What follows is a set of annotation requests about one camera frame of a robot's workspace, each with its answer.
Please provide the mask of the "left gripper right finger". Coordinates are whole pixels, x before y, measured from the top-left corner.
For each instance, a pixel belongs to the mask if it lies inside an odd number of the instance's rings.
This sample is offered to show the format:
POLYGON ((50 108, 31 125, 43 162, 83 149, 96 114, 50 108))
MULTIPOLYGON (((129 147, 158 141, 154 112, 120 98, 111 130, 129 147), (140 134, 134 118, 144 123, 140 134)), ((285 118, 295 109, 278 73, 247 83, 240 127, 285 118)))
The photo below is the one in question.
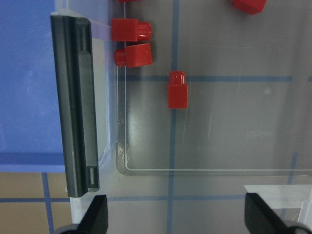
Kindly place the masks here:
POLYGON ((298 222, 284 222, 257 193, 245 194, 244 222, 251 234, 306 234, 298 222))

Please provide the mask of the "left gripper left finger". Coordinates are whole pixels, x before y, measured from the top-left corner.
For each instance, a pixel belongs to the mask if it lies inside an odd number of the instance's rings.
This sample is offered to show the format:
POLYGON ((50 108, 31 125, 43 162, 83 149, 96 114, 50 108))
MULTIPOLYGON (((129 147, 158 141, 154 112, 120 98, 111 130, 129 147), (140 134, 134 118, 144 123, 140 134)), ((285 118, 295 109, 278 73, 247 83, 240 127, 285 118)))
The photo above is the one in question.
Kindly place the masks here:
POLYGON ((58 228, 56 234, 106 234, 108 230, 108 205, 106 195, 97 195, 79 224, 58 228))

